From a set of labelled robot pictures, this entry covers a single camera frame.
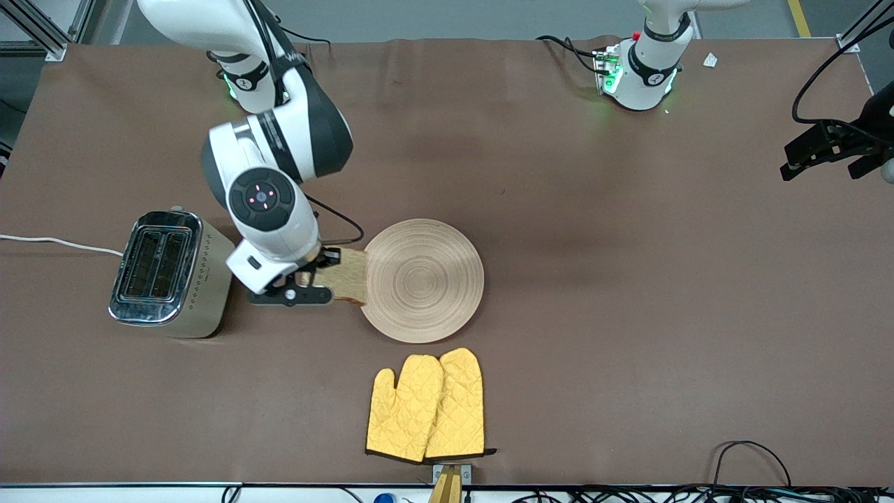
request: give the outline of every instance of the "silver toaster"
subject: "silver toaster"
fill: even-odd
[[[208,337],[220,325],[235,247],[187,211],[151,211],[133,226],[109,313],[169,337]]]

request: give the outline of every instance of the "white cable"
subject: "white cable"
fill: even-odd
[[[118,255],[119,257],[124,256],[124,254],[120,251],[109,250],[108,248],[97,248],[96,246],[87,246],[86,244],[72,243],[70,241],[56,239],[54,237],[19,237],[17,235],[0,234],[0,239],[8,239],[10,241],[24,241],[26,243],[58,243],[64,244],[65,246],[71,246],[72,248],[89,250],[91,252],[111,253],[113,255]]]

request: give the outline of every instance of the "oven mitt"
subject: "oven mitt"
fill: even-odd
[[[443,390],[425,463],[493,454],[496,449],[485,449],[485,391],[478,359],[461,347],[441,356],[440,362]]]
[[[433,356],[407,357],[396,387],[394,372],[380,370],[369,406],[367,454],[421,463],[442,387],[443,370]]]

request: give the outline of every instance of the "brown table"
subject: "brown table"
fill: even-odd
[[[894,188],[777,170],[804,130],[791,100],[833,48],[700,40],[633,113],[539,42],[316,47],[357,147],[305,189],[368,235],[411,217],[463,231],[487,275],[476,317],[402,345],[347,303],[258,308],[236,286],[219,336],[169,340],[109,318],[116,258],[2,242],[0,478],[427,479],[363,454],[372,378],[466,346],[500,449],[478,482],[701,482],[748,438],[795,484],[892,484]],[[181,204],[236,237],[197,161],[240,115],[213,74],[183,47],[71,47],[41,77],[0,229],[122,249],[137,217]],[[852,118],[868,96],[846,56],[804,113]],[[746,450],[721,480],[780,482]]]

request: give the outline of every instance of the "round woven placemat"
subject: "round woven placemat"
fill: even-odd
[[[475,314],[485,268],[472,242],[443,222],[416,218],[367,245],[367,320],[411,344],[441,340]]]

